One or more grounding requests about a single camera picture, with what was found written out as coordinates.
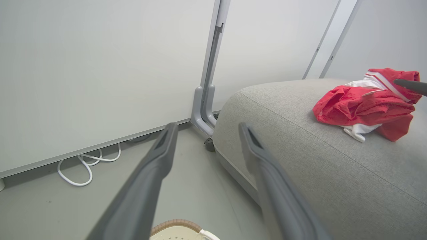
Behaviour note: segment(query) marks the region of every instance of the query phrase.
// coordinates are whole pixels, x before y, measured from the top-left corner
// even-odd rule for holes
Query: white wall
[[[427,1],[361,0],[325,78],[362,80],[369,68],[427,73]],[[427,112],[425,97],[415,105]]]
[[[301,79],[338,0],[231,0],[213,110],[247,86]]]
[[[0,1],[0,175],[190,118],[213,6]]]

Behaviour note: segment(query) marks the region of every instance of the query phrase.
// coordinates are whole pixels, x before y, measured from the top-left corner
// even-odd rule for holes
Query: gray floor
[[[203,147],[205,136],[189,123],[180,125],[175,158],[163,180],[153,225],[186,219],[221,240],[266,239],[259,206]],[[142,143],[122,143],[122,156],[92,167],[93,181],[74,187],[60,178],[57,163],[4,179],[0,192],[0,235],[9,239],[83,239],[128,178],[157,134]],[[103,149],[114,158],[117,147]],[[64,161],[63,173],[85,182],[77,158]]]

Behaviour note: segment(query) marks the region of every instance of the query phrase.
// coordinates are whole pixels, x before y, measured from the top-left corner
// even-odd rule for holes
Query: fabric upholstery
[[[393,143],[318,123],[315,103],[342,79],[256,85],[235,93],[215,126],[217,152],[256,188],[242,155],[238,124],[247,122],[277,158],[336,239],[427,239],[426,116]]]

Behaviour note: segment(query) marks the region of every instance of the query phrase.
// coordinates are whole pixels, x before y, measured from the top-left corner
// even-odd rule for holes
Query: white power cord
[[[92,175],[92,171],[91,171],[91,168],[90,168],[90,166],[94,166],[94,165],[96,165],[96,164],[98,164],[100,161],[103,161],[103,162],[113,162],[113,161],[115,161],[115,160],[117,160],[117,159],[119,159],[119,157],[120,157],[120,154],[122,153],[122,149],[121,149],[121,147],[120,147],[120,143],[117,143],[117,146],[118,146],[118,148],[119,148],[119,153],[117,154],[117,157],[116,158],[114,158],[114,159],[105,159],[105,158],[102,158],[102,150],[101,149],[98,149],[99,150],[99,157],[94,157],[94,156],[91,156],[91,155],[87,155],[87,154],[81,154],[81,155],[77,155],[77,157],[78,157],[78,159],[82,162],[82,164],[86,167],[86,169],[88,170],[88,172],[89,172],[89,180],[87,181],[87,182],[85,182],[85,183],[77,183],[77,182],[73,182],[73,181],[71,181],[70,179],[68,179],[62,172],[61,172],[61,164],[62,164],[62,162],[64,161],[64,159],[63,160],[61,160],[61,161],[59,161],[59,163],[58,163],[58,174],[64,179],[64,180],[66,180],[69,184],[71,184],[71,185],[74,185],[74,186],[78,186],[78,187],[82,187],[82,186],[86,186],[86,185],[88,185],[91,181],[92,181],[92,179],[93,179],[93,175]],[[87,157],[87,158],[91,158],[91,159],[95,159],[96,160],[96,162],[94,162],[94,163],[87,163],[87,162],[85,162],[84,160],[83,160],[83,157]]]

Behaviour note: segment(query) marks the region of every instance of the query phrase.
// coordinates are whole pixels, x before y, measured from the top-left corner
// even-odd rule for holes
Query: red cloth
[[[409,130],[414,106],[389,90],[338,86],[324,95],[314,106],[313,113],[322,123],[352,126],[356,123],[372,126],[382,123],[377,132],[395,142]]]
[[[392,142],[409,131],[415,104],[422,97],[414,91],[394,84],[395,79],[420,81],[417,71],[395,71],[391,68],[371,68],[365,80],[375,81],[383,91],[364,94],[377,88],[338,86],[329,91],[313,108],[317,120],[332,125],[352,126],[361,123],[367,126],[382,124],[376,131]]]
[[[398,91],[409,100],[408,103],[410,104],[417,103],[418,100],[420,100],[420,98],[422,97],[421,94],[418,94],[414,91],[401,87],[397,84],[394,84],[393,82],[395,79],[404,79],[404,80],[419,82],[420,73],[417,71],[405,72],[405,71],[395,71],[391,68],[384,68],[384,69],[371,68],[368,70],[367,73],[365,73],[365,76],[374,77],[376,80],[378,80],[379,83],[385,86],[385,88],[387,88],[388,90],[391,90],[394,93],[396,93],[395,91]]]

